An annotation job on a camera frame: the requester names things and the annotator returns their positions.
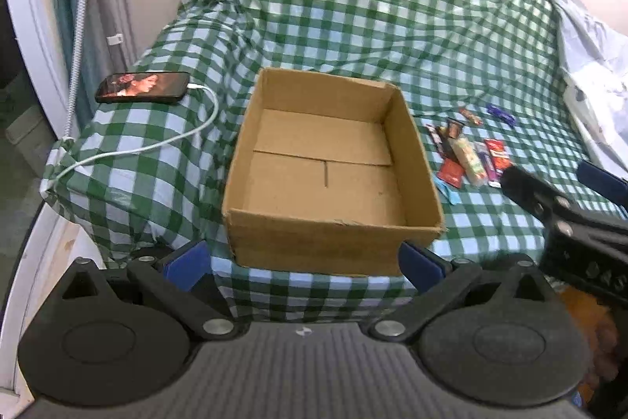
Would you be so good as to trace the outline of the purple snack wrapper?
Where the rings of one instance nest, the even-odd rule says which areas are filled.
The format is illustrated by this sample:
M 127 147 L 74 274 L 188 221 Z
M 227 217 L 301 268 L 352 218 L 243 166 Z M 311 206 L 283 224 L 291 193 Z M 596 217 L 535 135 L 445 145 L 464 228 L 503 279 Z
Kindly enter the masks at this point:
M 511 126 L 511 128 L 514 128 L 516 126 L 516 123 L 517 123 L 516 118 L 512 114 L 498 107 L 497 105 L 493 103 L 486 104 L 486 111 L 490 115 L 505 122 L 508 126 Z

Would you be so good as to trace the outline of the light blue snack stick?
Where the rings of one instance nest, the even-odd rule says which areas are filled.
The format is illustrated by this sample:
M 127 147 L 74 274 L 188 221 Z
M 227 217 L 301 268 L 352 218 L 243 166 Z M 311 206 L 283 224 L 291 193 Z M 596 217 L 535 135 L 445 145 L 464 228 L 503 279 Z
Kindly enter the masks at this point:
M 456 188 L 449 185 L 447 182 L 440 179 L 438 176 L 433 177 L 433 182 L 440 194 L 451 205 L 458 205 L 461 203 L 461 198 Z

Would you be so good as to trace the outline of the orange object near floor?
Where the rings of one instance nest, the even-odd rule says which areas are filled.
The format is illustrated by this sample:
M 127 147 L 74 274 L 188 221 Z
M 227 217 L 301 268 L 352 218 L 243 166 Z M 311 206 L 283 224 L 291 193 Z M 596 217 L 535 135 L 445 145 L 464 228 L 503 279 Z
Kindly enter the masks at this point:
M 588 293 L 568 286 L 560 292 L 560 298 L 589 341 L 592 362 L 578 387 L 583 403 L 588 405 L 601 383 L 613 381 L 619 373 L 615 353 L 619 345 L 619 331 L 610 309 Z

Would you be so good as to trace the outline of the red spicy snack packet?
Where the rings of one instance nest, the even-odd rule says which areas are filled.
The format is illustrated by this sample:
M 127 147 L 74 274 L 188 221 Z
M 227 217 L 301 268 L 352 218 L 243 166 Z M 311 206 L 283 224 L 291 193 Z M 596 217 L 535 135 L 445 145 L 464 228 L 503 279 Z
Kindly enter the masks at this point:
M 504 171 L 512 166 L 506 144 L 499 139 L 486 139 L 484 143 L 486 144 L 486 149 L 489 151 L 489 157 L 493 163 L 496 176 L 500 179 Z

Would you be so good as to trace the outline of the clear rice puff snack pack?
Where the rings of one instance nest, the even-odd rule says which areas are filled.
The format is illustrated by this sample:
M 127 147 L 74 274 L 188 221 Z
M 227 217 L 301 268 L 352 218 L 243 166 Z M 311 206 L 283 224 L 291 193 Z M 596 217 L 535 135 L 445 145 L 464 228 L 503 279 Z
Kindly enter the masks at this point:
M 474 186 L 486 185 L 486 170 L 484 170 L 475 146 L 463 136 L 450 138 L 449 144 L 459 164 L 465 170 L 469 183 Z

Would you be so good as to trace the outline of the white purple sachet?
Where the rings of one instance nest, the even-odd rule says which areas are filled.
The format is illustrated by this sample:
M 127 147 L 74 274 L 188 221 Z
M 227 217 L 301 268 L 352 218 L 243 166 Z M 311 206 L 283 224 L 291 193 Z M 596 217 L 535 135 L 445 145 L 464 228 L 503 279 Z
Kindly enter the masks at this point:
M 477 141 L 475 143 L 475 149 L 478 154 L 478 158 L 480 159 L 480 162 L 483 166 L 483 169 L 486 172 L 487 180 L 489 182 L 495 180 L 496 173 L 491 158 L 489 157 L 489 151 L 487 150 L 486 145 Z

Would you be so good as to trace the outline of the red orange flat packet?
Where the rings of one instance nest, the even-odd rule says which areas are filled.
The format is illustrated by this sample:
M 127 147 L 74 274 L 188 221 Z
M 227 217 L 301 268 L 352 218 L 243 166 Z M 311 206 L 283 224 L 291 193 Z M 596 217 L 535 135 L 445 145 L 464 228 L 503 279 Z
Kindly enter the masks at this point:
M 464 176 L 464 168 L 450 158 L 445 158 L 438 170 L 438 178 L 456 189 L 461 188 Z

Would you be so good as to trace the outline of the small red orange candy bar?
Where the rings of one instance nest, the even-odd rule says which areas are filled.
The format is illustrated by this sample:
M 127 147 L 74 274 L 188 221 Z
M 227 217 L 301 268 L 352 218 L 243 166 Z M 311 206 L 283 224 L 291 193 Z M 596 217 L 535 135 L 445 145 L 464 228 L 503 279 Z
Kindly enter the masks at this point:
M 459 113 L 472 125 L 481 126 L 482 119 L 466 107 L 460 107 Z

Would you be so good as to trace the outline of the dark brown chocolate bar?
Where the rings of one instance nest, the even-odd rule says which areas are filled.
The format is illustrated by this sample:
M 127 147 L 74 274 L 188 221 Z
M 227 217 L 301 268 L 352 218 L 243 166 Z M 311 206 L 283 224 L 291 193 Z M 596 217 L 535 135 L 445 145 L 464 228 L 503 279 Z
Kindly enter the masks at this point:
M 458 162 L 453 147 L 451 147 L 450 141 L 459 138 L 464 129 L 465 123 L 454 118 L 449 117 L 445 125 L 438 126 L 438 135 L 441 137 L 442 146 L 445 152 L 445 156 L 451 159 L 453 162 Z

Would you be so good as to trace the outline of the white crumpled sheet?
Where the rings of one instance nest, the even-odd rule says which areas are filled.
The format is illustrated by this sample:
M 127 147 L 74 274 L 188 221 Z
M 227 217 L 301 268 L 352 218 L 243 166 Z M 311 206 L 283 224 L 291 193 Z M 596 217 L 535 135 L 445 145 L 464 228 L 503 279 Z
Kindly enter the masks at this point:
M 594 16 L 581 0 L 549 0 L 559 14 L 561 66 L 583 91 L 627 96 L 627 36 Z

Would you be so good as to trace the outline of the red white coffee stick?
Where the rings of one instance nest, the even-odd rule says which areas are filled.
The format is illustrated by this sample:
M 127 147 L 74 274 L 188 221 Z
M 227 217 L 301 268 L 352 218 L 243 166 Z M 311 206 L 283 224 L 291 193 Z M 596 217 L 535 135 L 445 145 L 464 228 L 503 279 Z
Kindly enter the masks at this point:
M 444 148 L 442 144 L 442 140 L 440 134 L 438 134 L 438 130 L 434 128 L 432 124 L 426 123 L 425 128 L 429 133 L 429 136 L 434 144 L 435 149 L 438 151 L 438 154 L 444 155 Z

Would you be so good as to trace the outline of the open cardboard box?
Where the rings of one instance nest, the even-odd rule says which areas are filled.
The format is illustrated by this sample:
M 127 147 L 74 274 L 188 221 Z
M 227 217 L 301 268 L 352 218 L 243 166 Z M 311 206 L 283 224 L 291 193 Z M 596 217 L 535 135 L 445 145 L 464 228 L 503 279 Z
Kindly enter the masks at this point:
M 281 68 L 257 76 L 221 211 L 236 263 L 277 271 L 395 275 L 402 243 L 445 230 L 397 86 Z

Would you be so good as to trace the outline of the black smartphone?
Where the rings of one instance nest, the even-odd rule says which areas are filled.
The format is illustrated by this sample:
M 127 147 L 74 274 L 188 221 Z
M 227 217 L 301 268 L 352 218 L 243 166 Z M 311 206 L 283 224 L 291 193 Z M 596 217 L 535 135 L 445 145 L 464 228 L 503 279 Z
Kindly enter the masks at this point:
M 187 92 L 190 75 L 184 72 L 113 73 L 99 85 L 95 100 L 107 103 L 176 103 Z

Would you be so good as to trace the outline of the grey curtain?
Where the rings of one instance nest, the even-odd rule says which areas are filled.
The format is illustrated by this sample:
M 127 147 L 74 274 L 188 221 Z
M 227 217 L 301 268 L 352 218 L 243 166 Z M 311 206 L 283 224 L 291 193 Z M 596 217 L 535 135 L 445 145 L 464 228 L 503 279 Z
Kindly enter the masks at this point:
M 54 0 L 57 30 L 67 67 L 72 61 L 77 3 L 78 0 Z M 117 33 L 124 36 L 124 42 L 110 47 L 106 38 Z M 75 111 L 80 128 L 91 120 L 96 111 L 95 93 L 101 80 L 111 73 L 129 70 L 136 57 L 128 0 L 87 0 Z

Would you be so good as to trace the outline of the white wall clip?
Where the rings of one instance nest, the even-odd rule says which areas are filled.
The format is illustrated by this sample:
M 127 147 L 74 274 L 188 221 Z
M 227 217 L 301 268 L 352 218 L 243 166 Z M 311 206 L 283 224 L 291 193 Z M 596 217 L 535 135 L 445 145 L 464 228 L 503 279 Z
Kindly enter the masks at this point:
M 119 46 L 124 42 L 124 36 L 122 36 L 120 33 L 117 33 L 115 35 L 108 36 L 106 38 L 106 41 L 108 42 L 108 45 L 110 47 Z

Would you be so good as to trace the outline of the white door frame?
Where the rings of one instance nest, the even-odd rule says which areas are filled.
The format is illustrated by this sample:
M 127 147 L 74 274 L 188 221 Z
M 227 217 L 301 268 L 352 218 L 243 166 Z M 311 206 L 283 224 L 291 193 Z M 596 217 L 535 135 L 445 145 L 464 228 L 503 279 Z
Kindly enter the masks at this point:
M 64 134 L 69 72 L 53 0 L 7 0 L 24 65 L 52 131 Z

